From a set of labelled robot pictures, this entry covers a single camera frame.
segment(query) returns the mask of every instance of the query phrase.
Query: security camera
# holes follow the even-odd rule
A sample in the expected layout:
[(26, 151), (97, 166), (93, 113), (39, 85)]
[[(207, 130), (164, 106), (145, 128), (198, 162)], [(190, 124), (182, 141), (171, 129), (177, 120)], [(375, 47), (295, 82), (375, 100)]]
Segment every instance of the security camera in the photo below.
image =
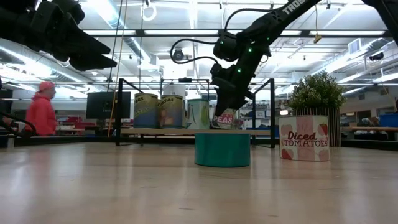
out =
[(184, 59), (184, 53), (182, 52), (182, 49), (175, 49), (173, 59), (178, 62)]

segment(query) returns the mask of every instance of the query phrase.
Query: green plant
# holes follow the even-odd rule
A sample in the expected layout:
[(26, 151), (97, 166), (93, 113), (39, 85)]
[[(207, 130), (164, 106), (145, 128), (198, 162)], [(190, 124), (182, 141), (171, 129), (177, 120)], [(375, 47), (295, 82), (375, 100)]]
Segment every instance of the green plant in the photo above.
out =
[(339, 108), (346, 101), (344, 88), (328, 74), (308, 75), (301, 79), (289, 99), (293, 109)]

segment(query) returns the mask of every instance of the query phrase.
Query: pink hat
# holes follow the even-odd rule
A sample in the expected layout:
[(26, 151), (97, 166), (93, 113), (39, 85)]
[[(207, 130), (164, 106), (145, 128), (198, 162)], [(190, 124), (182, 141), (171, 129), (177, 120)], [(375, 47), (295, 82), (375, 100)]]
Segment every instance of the pink hat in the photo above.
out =
[(49, 90), (49, 89), (52, 89), (54, 87), (55, 87), (55, 85), (52, 82), (42, 82), (39, 85), (39, 91)]

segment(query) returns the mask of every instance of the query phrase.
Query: teal cylinder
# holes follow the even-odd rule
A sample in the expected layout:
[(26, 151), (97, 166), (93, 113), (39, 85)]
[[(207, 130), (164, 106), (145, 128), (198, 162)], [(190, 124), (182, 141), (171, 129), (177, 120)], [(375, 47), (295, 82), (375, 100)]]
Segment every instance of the teal cylinder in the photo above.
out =
[(196, 134), (195, 163), (210, 167), (250, 165), (250, 134)]

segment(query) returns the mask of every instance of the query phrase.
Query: pink hoodie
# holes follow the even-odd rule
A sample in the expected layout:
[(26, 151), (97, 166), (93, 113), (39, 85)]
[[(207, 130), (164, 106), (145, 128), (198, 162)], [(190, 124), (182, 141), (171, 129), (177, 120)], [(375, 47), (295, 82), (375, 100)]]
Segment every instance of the pink hoodie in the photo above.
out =
[[(50, 99), (40, 93), (36, 93), (32, 99), (33, 102), (26, 113), (26, 121), (35, 126), (39, 136), (55, 134), (57, 122)], [(28, 131), (32, 130), (29, 125), (26, 125), (25, 129)]]

